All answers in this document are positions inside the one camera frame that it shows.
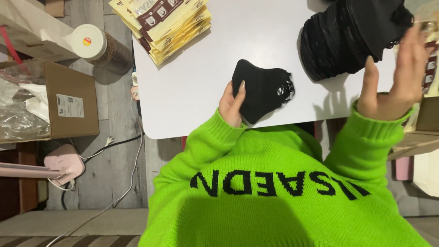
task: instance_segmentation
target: green sweater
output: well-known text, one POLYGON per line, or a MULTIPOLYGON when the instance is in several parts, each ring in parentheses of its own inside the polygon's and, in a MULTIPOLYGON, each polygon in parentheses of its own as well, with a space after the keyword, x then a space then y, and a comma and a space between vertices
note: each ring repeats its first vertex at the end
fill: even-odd
POLYGON ((325 161, 296 127, 230 127, 218 110, 154 179, 139 247, 430 246, 386 189, 401 123, 353 107, 325 161))

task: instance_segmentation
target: pink lamp base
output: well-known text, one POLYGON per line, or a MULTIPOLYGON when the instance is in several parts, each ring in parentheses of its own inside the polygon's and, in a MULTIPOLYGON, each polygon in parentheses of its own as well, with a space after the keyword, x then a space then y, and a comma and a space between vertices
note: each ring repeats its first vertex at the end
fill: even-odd
POLYGON ((76 149, 65 144, 55 151, 49 153, 44 158, 44 166, 51 171, 60 171, 63 175, 52 179, 54 184, 62 186, 72 179, 79 177, 84 171, 85 166, 76 149))

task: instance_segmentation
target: red strap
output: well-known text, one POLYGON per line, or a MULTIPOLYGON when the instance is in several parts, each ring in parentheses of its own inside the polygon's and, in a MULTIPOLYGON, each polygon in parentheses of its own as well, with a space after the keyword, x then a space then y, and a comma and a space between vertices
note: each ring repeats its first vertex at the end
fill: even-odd
POLYGON ((1 36, 3 36, 4 42, 6 44, 7 49, 9 50, 9 52, 12 55, 12 58, 18 63, 18 64, 22 64, 23 61, 20 59, 20 57, 18 56, 17 52, 14 49, 14 46, 11 43, 11 40, 9 39, 9 36, 7 35, 6 29, 4 28, 4 26, 0 26, 0 33, 1 36))

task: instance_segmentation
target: woman's left hand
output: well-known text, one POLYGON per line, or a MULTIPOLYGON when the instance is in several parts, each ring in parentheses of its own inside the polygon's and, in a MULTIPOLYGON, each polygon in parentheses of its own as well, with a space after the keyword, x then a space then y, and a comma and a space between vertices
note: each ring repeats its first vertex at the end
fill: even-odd
POLYGON ((245 81, 242 81, 239 86, 239 91, 236 97, 233 97, 233 87, 232 82, 227 84, 224 91, 223 97, 219 101, 219 114, 222 116, 224 121, 232 127, 241 127, 242 118, 239 113, 242 103, 245 99, 245 81))

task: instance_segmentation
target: stack of mask packages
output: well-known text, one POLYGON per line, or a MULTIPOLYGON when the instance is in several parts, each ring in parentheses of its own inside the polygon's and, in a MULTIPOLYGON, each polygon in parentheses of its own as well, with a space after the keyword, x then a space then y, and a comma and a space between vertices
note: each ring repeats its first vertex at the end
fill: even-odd
POLYGON ((122 21, 160 65, 211 27, 208 0, 111 0, 122 21))

